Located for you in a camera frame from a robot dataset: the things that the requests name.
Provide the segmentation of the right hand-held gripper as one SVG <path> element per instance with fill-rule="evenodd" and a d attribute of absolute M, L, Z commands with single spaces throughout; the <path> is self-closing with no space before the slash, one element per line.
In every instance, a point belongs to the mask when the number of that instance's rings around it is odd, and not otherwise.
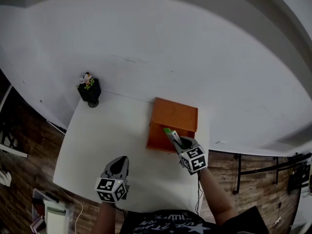
<path fill-rule="evenodd" d="M 173 138 L 172 144 L 178 154 L 180 164 L 193 175 L 208 167 L 208 153 L 194 138 L 182 136 Z"/>

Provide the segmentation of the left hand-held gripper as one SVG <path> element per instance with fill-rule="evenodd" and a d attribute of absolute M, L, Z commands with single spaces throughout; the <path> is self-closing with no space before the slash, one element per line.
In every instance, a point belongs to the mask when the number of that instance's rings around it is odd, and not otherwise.
<path fill-rule="evenodd" d="M 95 190 L 101 201 L 107 203 L 118 203 L 126 200 L 130 186 L 127 185 L 129 173 L 129 159 L 120 156 L 108 163 L 97 178 Z"/>

